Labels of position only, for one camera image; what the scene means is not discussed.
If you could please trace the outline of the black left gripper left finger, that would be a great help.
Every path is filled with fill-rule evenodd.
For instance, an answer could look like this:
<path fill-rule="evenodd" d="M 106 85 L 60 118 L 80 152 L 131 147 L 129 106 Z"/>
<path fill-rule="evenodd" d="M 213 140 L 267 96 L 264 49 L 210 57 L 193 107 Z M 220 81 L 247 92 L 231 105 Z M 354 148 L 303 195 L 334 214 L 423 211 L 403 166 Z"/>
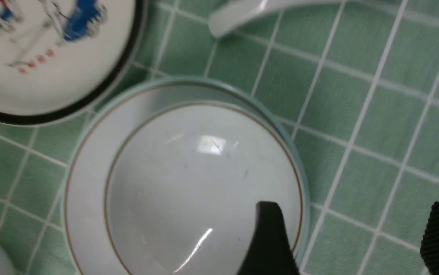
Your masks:
<path fill-rule="evenodd" d="M 276 202 L 256 204 L 256 225 L 239 275 L 299 275 L 288 242 L 282 209 Z"/>

